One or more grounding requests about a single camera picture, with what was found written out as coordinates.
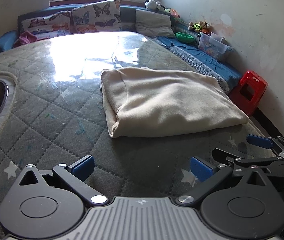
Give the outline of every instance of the sofa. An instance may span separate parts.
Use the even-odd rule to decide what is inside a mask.
[[[53,6],[53,7],[47,8],[47,9],[43,9],[43,10],[39,10],[39,11],[30,12],[30,13],[20,15],[17,19],[17,30],[9,31],[9,32],[5,33],[4,35],[2,35],[0,37],[0,53],[13,48],[14,42],[18,39],[18,37],[21,34],[21,23],[22,23],[22,21],[27,20],[27,19],[31,19],[31,18],[35,18],[35,17],[49,16],[49,15],[52,15],[52,14],[60,12],[60,11],[67,11],[67,10],[72,11],[74,8],[82,6],[82,5],[85,5],[85,4],[70,4],[70,5],[64,5],[64,6]],[[137,6],[128,6],[128,5],[121,5],[120,6],[120,12],[121,12],[120,20],[122,22],[122,30],[123,31],[135,32],[136,10],[137,9],[152,11],[152,10],[149,10],[149,9],[146,9],[146,8],[143,8],[143,7],[137,7]],[[172,15],[170,15],[166,12],[159,12],[159,11],[156,11],[156,12],[169,15],[171,17],[172,28],[175,27],[176,20]],[[70,24],[73,25],[74,22],[73,22],[72,17],[71,17],[70,21],[71,21]]]

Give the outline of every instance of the blue gripper pad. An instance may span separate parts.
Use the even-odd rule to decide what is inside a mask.
[[[249,144],[259,146],[265,149],[273,148],[273,142],[269,138],[261,137],[258,135],[249,134],[246,137],[246,141]]]
[[[192,157],[190,160],[190,167],[191,172],[200,182],[205,181],[214,174],[211,167],[205,165],[203,162],[194,157]]]
[[[73,163],[68,170],[81,181],[86,180],[94,171],[95,161],[92,155],[86,155],[82,159]]]

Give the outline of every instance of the plastic storage box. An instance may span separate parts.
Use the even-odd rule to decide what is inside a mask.
[[[219,36],[219,35],[216,35],[215,33],[211,33],[210,38],[213,38],[213,39],[215,39],[215,40],[217,40],[217,41],[223,43],[223,42],[222,42],[222,41],[223,41],[223,37],[221,37],[221,36]]]
[[[233,47],[227,46],[213,37],[207,36],[201,33],[199,49],[215,58],[217,61],[224,62],[229,56],[229,53],[233,50]]]

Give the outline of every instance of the beige blanket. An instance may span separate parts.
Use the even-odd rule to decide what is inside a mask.
[[[247,123],[215,78],[127,67],[101,75],[109,135],[161,137]]]

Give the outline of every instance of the gray ribbed panel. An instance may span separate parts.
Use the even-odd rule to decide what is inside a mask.
[[[169,198],[117,197],[92,208],[83,222],[58,240],[224,240],[210,231],[192,208]]]

